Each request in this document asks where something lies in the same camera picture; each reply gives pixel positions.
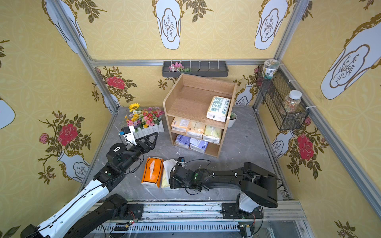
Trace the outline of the white green tissue pack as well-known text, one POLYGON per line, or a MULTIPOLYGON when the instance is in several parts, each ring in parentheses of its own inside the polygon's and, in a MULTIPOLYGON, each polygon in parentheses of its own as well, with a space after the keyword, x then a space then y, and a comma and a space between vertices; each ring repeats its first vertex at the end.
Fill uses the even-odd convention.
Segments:
POLYGON ((224 97, 214 96, 206 113, 206 117, 218 122, 226 122, 231 100, 224 97))

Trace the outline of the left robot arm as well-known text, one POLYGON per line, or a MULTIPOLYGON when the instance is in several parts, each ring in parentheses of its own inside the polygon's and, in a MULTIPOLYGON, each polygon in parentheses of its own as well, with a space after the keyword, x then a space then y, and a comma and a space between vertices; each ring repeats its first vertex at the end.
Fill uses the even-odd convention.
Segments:
POLYGON ((108 195, 129 174, 130 167, 156 146, 159 134, 154 132, 136 140, 127 147, 124 143, 112 145, 106 154, 108 162, 93 180, 67 205, 38 226, 28 225, 21 232, 22 238, 83 238, 105 221, 128 213, 127 201, 112 195, 103 206, 86 215, 100 199, 108 195))

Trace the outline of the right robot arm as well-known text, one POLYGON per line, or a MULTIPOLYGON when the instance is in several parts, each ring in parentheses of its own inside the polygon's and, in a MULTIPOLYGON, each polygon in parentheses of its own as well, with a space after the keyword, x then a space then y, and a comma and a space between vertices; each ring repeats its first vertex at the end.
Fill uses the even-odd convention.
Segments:
POLYGON ((186 169, 177 163, 170 171, 170 188, 186 188, 201 192, 215 188, 239 189, 258 205, 277 208, 277 177, 272 172, 246 162, 235 170, 210 171, 186 169))

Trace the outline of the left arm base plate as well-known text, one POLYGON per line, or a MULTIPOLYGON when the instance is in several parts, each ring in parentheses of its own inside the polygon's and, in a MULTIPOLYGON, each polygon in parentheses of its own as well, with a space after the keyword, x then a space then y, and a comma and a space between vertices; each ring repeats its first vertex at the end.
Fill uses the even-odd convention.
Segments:
POLYGON ((127 220, 140 220, 142 218, 142 213, 144 209, 143 204, 139 204, 139 203, 128 204, 127 208, 128 210, 125 216, 127 220))

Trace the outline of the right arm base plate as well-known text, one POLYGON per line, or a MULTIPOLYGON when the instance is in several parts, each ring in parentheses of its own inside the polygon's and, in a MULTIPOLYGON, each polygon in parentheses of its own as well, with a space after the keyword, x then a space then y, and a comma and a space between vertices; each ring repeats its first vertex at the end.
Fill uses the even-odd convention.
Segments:
POLYGON ((255 208, 253 212, 240 210, 236 203, 222 203, 221 214, 223 219, 262 219, 264 217, 261 207, 255 208))

